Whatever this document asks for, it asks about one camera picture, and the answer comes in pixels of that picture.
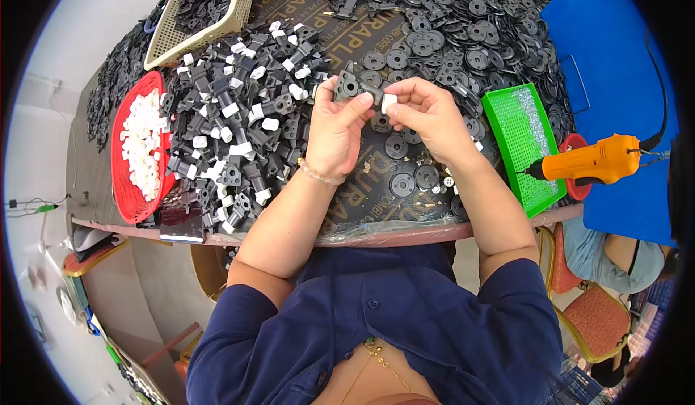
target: gold necklace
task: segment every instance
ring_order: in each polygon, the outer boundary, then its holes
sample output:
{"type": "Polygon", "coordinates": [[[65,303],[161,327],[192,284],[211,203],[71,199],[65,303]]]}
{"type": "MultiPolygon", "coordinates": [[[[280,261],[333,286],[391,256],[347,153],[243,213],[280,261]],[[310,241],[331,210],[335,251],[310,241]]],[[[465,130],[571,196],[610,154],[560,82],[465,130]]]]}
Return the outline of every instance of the gold necklace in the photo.
{"type": "Polygon", "coordinates": [[[364,345],[364,347],[369,350],[369,355],[367,356],[367,359],[362,364],[362,367],[360,367],[357,375],[354,376],[354,379],[352,380],[350,387],[348,387],[348,390],[345,391],[345,393],[343,394],[343,399],[341,399],[341,401],[338,403],[338,405],[342,405],[343,401],[348,396],[347,394],[350,392],[350,390],[352,390],[352,386],[354,385],[355,381],[357,381],[357,378],[362,373],[362,370],[364,370],[364,367],[367,366],[367,363],[369,362],[370,357],[376,357],[377,361],[383,367],[386,367],[387,369],[389,369],[391,371],[391,373],[398,379],[398,381],[400,381],[403,385],[405,385],[405,388],[410,390],[411,393],[415,392],[412,388],[410,388],[410,385],[408,385],[405,381],[403,381],[403,378],[398,376],[398,374],[388,366],[388,362],[384,361],[384,359],[382,357],[379,357],[379,352],[382,350],[382,347],[377,346],[376,348],[374,348],[374,336],[369,336],[367,338],[367,340],[365,340],[362,345],[364,345]]]}

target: beaded bracelet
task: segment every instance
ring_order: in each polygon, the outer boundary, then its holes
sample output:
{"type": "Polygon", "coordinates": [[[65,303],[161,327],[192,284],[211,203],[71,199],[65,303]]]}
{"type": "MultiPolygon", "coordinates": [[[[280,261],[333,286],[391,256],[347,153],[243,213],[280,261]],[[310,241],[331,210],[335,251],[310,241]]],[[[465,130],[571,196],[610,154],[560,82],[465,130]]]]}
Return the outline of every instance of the beaded bracelet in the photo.
{"type": "Polygon", "coordinates": [[[340,177],[326,177],[322,176],[321,174],[318,174],[317,172],[309,168],[309,166],[307,165],[307,161],[304,160],[303,157],[299,157],[297,159],[297,162],[299,163],[300,168],[304,170],[304,173],[310,178],[315,178],[316,180],[321,181],[327,185],[340,185],[343,182],[345,182],[345,175],[342,175],[340,177]]]}

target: orange electric screwdriver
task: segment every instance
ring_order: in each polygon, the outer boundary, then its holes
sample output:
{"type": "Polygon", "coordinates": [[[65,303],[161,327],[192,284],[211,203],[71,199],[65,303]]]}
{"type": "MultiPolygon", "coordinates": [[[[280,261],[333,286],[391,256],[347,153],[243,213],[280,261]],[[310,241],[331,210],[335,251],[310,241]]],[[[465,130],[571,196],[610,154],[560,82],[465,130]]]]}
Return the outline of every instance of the orange electric screwdriver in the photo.
{"type": "Polygon", "coordinates": [[[639,168],[639,158],[642,154],[660,155],[650,151],[661,142],[666,130],[669,102],[666,98],[666,88],[661,72],[649,49],[648,37],[646,47],[659,77],[664,99],[664,118],[659,132],[644,141],[639,141],[631,135],[614,133],[612,137],[599,140],[593,146],[542,157],[517,174],[528,174],[542,181],[572,178],[577,186],[590,183],[609,185],[622,177],[634,174],[639,168]]]}

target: beige plastic basket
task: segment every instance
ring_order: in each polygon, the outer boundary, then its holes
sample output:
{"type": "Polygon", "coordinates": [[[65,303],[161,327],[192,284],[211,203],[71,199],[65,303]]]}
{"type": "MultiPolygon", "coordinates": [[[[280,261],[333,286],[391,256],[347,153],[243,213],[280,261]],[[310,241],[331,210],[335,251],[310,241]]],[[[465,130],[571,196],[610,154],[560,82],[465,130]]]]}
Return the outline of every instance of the beige plastic basket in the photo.
{"type": "Polygon", "coordinates": [[[231,0],[229,10],[216,24],[210,25],[194,35],[187,35],[176,30],[178,0],[169,0],[164,7],[162,17],[154,30],[144,59],[144,69],[165,64],[176,64],[184,53],[197,51],[217,42],[229,33],[238,33],[246,25],[254,0],[231,0]]]}

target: white wall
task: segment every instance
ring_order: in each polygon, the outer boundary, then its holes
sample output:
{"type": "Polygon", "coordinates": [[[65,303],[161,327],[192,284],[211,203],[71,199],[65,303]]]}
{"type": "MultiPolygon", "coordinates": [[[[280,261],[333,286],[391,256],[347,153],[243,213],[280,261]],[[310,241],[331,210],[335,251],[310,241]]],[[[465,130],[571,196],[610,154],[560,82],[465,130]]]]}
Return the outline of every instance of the white wall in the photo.
{"type": "MultiPolygon", "coordinates": [[[[77,100],[89,78],[114,45],[146,17],[158,0],[61,0],[30,57],[14,107],[4,173],[4,202],[65,196],[66,159],[70,125],[77,100]],[[65,115],[57,114],[51,106],[65,115]]],[[[64,208],[48,212],[45,242],[56,245],[67,237],[64,208]]],[[[56,263],[38,252],[43,217],[8,219],[6,231],[17,276],[28,265],[39,265],[47,290],[37,292],[27,282],[20,292],[39,315],[47,334],[46,352],[75,398],[83,404],[137,403],[120,376],[103,341],[71,324],[63,314],[56,288],[64,286],[58,273],[65,252],[49,249],[56,263]],[[113,392],[105,394],[110,388],[113,392]]]]}

